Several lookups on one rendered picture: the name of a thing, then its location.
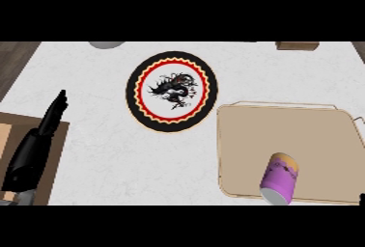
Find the beige wooden tray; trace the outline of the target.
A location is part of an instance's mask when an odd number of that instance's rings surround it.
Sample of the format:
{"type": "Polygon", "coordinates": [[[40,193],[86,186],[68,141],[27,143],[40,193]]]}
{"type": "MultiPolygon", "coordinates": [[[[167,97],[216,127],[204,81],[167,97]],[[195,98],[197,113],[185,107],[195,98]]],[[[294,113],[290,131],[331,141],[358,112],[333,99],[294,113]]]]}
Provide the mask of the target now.
{"type": "Polygon", "coordinates": [[[229,104],[217,110],[219,184],[231,197],[259,198],[270,156],[297,161],[294,199],[350,204],[365,193],[365,137],[335,107],[229,104]]]}

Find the small brown wooden block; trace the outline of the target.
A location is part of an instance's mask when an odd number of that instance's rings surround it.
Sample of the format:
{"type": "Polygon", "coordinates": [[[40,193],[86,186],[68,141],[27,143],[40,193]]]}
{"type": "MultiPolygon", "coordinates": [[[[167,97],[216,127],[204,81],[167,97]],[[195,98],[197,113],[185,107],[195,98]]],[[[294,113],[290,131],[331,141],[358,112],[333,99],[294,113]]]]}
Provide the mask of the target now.
{"type": "Polygon", "coordinates": [[[278,50],[303,50],[313,51],[318,46],[318,41],[278,41],[275,43],[278,50]]]}

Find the grey round object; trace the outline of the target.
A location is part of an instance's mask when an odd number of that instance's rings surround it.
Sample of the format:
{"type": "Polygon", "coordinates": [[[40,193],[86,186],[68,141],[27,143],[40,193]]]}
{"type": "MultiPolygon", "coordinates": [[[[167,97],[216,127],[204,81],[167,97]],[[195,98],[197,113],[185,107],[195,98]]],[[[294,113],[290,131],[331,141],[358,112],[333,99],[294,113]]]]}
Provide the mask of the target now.
{"type": "Polygon", "coordinates": [[[124,41],[89,41],[92,47],[98,49],[112,49],[118,47],[124,41]]]}

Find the black rimmed dragon plate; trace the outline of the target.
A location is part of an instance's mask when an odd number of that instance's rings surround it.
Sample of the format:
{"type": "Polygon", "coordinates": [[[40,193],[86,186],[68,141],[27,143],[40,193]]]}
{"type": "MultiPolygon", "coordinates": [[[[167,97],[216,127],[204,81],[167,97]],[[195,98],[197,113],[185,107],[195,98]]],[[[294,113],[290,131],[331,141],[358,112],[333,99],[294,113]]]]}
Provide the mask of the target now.
{"type": "Polygon", "coordinates": [[[207,63],[182,51],[151,56],[134,68],[126,86],[133,117],[158,132],[192,128],[208,116],[219,82],[207,63]]]}

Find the purple can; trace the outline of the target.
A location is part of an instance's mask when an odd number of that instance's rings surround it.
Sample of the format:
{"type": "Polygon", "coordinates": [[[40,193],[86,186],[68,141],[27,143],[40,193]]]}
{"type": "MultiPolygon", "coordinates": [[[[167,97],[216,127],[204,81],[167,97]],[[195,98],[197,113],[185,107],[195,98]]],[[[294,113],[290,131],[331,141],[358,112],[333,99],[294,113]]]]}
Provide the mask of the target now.
{"type": "Polygon", "coordinates": [[[260,184],[263,199],[275,206],[287,206],[293,201],[299,177],[299,163],[285,153],[272,155],[260,184]]]}

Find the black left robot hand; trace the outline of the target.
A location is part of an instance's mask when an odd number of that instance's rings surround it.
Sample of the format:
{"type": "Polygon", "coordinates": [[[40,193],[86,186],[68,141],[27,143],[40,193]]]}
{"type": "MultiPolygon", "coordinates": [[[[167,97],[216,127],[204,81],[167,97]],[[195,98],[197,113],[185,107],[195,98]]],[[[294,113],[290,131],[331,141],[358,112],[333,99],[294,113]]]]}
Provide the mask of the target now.
{"type": "Polygon", "coordinates": [[[19,193],[37,188],[67,106],[65,90],[61,90],[38,127],[28,130],[21,140],[6,171],[3,191],[19,193]]]}

